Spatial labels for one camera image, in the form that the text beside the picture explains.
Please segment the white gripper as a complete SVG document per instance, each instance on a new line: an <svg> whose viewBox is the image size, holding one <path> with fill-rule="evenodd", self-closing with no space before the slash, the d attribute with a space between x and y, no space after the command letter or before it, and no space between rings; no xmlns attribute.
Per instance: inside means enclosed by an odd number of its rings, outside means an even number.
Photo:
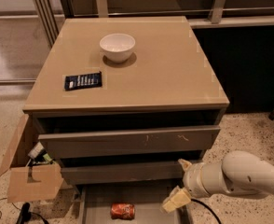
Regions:
<svg viewBox="0 0 274 224"><path fill-rule="evenodd" d="M175 211L182 206L191 202L191 196L195 198L208 198L210 194L204 188L201 180L202 163L191 163L184 159L179 159L178 162L185 172L183 176L184 188L176 186L170 195L163 201L161 210L165 213Z"/></svg>

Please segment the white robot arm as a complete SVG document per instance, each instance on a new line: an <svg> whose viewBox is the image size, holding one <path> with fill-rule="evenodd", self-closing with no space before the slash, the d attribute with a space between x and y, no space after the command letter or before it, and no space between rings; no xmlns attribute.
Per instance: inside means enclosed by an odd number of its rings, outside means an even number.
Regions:
<svg viewBox="0 0 274 224"><path fill-rule="evenodd" d="M161 210L170 213L214 194L261 199L274 196L274 166L245 151L232 151L215 163L179 160L184 171L183 186L176 186L163 201Z"/></svg>

